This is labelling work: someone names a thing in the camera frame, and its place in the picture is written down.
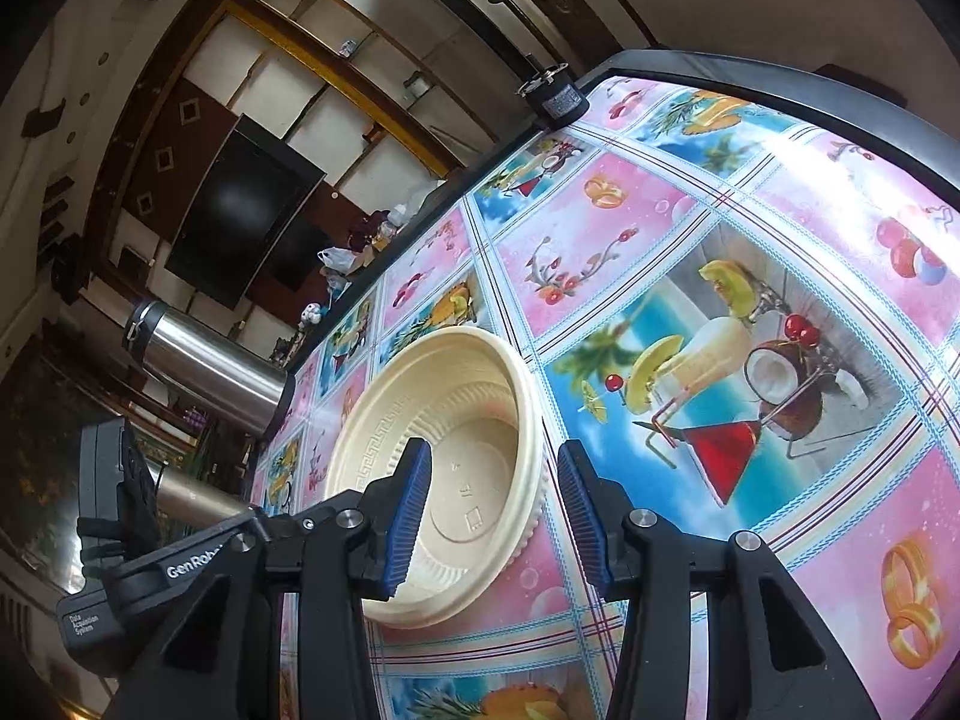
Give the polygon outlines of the large beige plastic bowl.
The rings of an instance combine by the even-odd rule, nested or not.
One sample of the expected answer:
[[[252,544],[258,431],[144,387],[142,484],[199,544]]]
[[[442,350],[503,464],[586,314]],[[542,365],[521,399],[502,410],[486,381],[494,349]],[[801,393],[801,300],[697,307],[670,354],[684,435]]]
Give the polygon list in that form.
[[[523,552],[545,497],[534,380],[487,330],[443,328],[377,374],[340,431],[324,496],[392,475],[412,439],[433,469],[409,573],[394,598],[363,605],[394,629],[431,628],[477,601]]]

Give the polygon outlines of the wide steel canister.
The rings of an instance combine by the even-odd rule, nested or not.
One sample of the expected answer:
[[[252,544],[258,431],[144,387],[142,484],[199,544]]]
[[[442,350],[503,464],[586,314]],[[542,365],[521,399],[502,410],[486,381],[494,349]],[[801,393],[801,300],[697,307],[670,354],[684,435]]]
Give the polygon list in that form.
[[[146,462],[155,486],[155,514],[174,522],[205,530],[249,511],[249,505],[229,494],[192,478],[172,465]]]

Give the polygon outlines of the tall steel thermos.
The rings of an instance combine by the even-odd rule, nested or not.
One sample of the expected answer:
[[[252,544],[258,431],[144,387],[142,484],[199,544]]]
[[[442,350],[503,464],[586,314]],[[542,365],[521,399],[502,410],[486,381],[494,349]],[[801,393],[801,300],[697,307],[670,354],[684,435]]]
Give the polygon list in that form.
[[[124,348],[150,376],[257,439],[274,437],[290,410],[290,372],[163,301],[132,310]]]

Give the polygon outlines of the fruit pattern tablecloth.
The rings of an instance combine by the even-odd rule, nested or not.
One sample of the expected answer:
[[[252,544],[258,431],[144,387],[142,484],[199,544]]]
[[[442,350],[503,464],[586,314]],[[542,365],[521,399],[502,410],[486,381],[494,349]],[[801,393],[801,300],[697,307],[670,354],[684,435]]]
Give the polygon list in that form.
[[[880,154],[732,96],[612,76],[494,161],[306,359],[254,473],[316,504],[407,346],[496,333],[549,449],[681,530],[754,530],[878,715],[958,689],[958,208]]]

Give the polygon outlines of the black television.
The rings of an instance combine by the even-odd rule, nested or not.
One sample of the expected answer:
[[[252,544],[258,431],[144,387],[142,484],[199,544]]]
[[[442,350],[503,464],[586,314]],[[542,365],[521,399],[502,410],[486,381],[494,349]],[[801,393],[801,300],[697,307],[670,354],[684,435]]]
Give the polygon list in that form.
[[[322,181],[320,167],[239,117],[190,200],[167,270],[233,309]]]

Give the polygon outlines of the small black table clamp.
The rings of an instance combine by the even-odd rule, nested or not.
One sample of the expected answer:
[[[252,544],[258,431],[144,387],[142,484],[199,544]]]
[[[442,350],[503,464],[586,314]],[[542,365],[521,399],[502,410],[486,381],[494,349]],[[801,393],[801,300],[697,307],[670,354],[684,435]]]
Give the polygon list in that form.
[[[532,109],[537,121],[550,130],[573,124],[589,110],[589,99],[574,83],[566,64],[540,70],[519,86],[517,94]]]

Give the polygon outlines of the wooden chair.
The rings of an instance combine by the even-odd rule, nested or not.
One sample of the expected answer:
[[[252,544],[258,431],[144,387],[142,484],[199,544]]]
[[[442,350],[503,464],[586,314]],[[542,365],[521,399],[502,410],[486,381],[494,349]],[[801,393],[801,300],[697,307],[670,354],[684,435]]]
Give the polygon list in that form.
[[[592,68],[610,59],[612,55],[622,52],[623,46],[619,39],[613,36],[610,29],[601,17],[590,8],[586,0],[530,0],[547,18],[558,36],[573,50],[573,55],[584,68]],[[663,49],[664,44],[659,41],[651,26],[640,15],[640,12],[631,5],[630,0],[615,0],[617,5],[628,16],[628,20],[644,37],[650,49]],[[524,28],[539,41],[548,54],[560,62],[562,54],[553,45],[540,26],[532,20],[526,10],[516,0],[488,0],[490,5],[505,5]]]

